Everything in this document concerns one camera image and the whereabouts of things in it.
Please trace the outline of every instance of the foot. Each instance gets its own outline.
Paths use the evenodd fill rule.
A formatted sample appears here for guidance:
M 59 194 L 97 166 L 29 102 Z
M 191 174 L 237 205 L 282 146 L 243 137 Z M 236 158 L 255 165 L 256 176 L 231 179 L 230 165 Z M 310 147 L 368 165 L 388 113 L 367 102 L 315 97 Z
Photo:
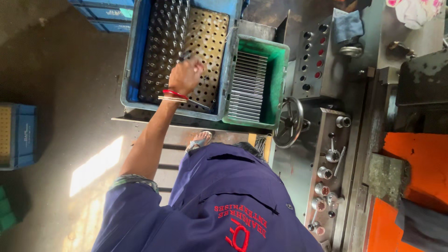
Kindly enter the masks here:
M 193 147 L 204 147 L 209 144 L 211 140 L 212 134 L 209 131 L 202 131 L 197 134 L 193 140 L 190 142 L 190 145 L 187 147 L 185 152 L 188 152 Z

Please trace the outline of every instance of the red bangle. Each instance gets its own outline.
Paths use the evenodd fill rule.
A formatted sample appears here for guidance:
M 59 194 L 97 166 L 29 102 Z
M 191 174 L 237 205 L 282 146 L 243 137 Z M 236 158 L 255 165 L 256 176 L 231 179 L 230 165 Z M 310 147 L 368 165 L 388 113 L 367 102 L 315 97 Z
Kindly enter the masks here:
M 183 99 L 185 99 L 185 100 L 188 100 L 188 97 L 187 97 L 187 96 L 181 95 L 181 94 L 179 94 L 179 93 L 177 93 L 177 92 L 174 92 L 174 91 L 172 91 L 172 90 L 165 89 L 165 90 L 163 90 L 163 93 L 164 93 L 164 94 L 166 94 L 166 93 L 173 94 L 173 95 L 176 95 L 176 96 L 178 96 L 178 97 L 180 97 L 180 98 L 183 98 Z

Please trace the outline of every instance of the sandal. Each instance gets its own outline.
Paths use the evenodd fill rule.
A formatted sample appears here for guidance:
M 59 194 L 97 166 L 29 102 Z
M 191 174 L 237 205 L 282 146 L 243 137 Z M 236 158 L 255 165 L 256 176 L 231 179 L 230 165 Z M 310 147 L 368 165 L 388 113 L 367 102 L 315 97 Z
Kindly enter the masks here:
M 207 130 L 202 131 L 202 132 L 207 133 L 205 138 L 200 139 L 200 140 L 190 141 L 190 145 L 187 146 L 187 149 L 185 149 L 185 153 L 189 152 L 190 150 L 197 149 L 197 148 L 204 147 L 204 146 L 208 145 L 208 143 L 211 141 L 211 138 L 213 137 L 213 134 Z

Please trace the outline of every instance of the handwheel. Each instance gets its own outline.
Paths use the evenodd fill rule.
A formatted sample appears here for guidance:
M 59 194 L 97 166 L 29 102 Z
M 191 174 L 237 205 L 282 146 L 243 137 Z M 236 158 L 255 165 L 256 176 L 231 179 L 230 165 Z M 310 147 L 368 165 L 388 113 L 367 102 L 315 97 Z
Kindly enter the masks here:
M 285 106 L 287 111 L 280 113 L 280 124 L 274 131 L 274 142 L 283 149 L 291 147 L 296 142 L 304 122 L 303 107 L 299 99 L 292 96 L 284 98 L 281 111 Z

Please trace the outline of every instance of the orange machine part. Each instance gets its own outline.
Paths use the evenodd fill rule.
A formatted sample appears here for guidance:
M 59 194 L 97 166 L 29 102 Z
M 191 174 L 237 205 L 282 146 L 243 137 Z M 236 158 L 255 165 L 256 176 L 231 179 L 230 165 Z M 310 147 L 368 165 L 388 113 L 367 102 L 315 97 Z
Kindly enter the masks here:
M 411 181 L 405 190 L 405 198 L 437 212 L 448 213 L 448 135 L 388 133 L 382 154 L 410 163 Z M 375 199 L 369 252 L 421 252 L 401 242 L 403 231 L 395 225 L 397 213 L 389 204 Z

